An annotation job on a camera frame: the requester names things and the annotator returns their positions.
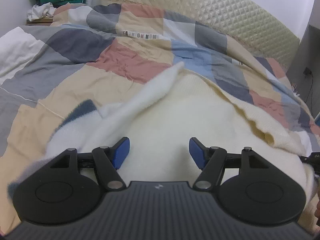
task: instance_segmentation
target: finger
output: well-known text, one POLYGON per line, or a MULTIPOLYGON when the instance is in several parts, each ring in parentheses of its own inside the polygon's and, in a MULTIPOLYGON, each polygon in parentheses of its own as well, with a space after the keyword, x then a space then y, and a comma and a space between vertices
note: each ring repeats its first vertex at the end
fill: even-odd
POLYGON ((315 217, 319 218, 320 217, 320 209, 317 209, 315 211, 315 217))

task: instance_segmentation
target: checkered blanket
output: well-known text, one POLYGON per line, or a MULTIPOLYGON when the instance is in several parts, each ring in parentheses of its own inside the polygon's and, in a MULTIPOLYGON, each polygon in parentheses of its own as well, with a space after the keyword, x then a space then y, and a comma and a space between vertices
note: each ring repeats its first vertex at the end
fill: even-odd
MULTIPOLYGON (((298 155, 320 151, 320 128, 280 65, 254 58, 227 35, 139 4, 66 4, 53 20, 50 27, 21 26, 0 38, 0 171, 6 182, 42 156, 53 131, 79 103, 128 100, 180 61, 268 144, 298 155), (266 113, 277 125, 265 121, 266 113)), ((0 194, 6 199, 5 190, 0 194)), ((5 231, 15 219, 0 221, 10 221, 5 231)))

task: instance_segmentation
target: black cable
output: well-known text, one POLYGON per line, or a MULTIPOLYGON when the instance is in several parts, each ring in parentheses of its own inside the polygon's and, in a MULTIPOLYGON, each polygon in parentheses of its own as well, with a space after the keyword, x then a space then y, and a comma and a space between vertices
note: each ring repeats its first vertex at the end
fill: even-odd
POLYGON ((306 103, 308 102, 308 98, 309 98, 309 95, 310 95, 310 92, 312 90, 312 93, 311 93, 311 106, 310 106, 310 110, 311 110, 311 115, 313 116, 313 113, 312 113, 312 96, 313 96, 313 73, 311 72, 311 76, 312 76, 312 82, 311 82, 311 86, 310 86, 310 90, 309 90, 309 93, 308 93, 308 96, 307 96, 307 99, 306 99, 306 103))

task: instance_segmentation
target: quilted headboard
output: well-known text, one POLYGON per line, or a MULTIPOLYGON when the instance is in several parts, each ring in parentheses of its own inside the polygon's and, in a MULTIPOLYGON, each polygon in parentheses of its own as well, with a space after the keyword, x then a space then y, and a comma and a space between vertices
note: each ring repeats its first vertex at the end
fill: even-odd
MULTIPOLYGON (((100 0, 107 5, 118 0, 100 0)), ((236 38, 255 56, 273 57, 288 69, 299 46, 279 20, 251 0, 126 0, 171 10, 236 38)))

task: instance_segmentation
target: crumpled white cloth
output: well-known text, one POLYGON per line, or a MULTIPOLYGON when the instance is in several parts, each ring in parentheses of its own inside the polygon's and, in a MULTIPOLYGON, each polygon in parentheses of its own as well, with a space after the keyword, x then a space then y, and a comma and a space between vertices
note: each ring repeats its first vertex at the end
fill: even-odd
POLYGON ((53 17, 54 11, 52 3, 45 3, 43 5, 34 5, 31 10, 27 11, 27 18, 30 22, 45 17, 53 17))

